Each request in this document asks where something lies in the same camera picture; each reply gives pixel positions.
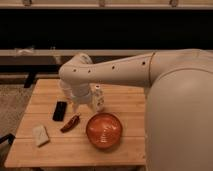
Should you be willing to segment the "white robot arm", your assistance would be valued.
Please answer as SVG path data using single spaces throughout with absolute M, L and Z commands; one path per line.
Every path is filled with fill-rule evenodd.
M 76 103 L 89 101 L 92 83 L 144 88 L 147 171 L 213 171 L 213 52 L 154 51 L 97 64 L 79 53 L 59 78 Z

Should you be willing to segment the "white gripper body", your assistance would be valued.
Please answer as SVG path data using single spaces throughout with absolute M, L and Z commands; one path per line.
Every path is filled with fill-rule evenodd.
M 92 101 L 92 91 L 89 84 L 71 85 L 62 80 L 59 86 L 65 97 L 76 104 L 86 104 Z

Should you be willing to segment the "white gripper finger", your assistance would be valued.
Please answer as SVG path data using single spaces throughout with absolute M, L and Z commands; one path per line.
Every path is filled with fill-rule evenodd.
M 93 110 L 95 112 L 101 112 L 103 109 L 104 109 L 103 91 L 99 85 L 96 85 L 93 91 Z
M 73 114 L 75 114 L 75 115 L 79 114 L 78 113 L 78 108 L 79 108 L 79 104 L 72 102 L 72 111 L 73 111 Z

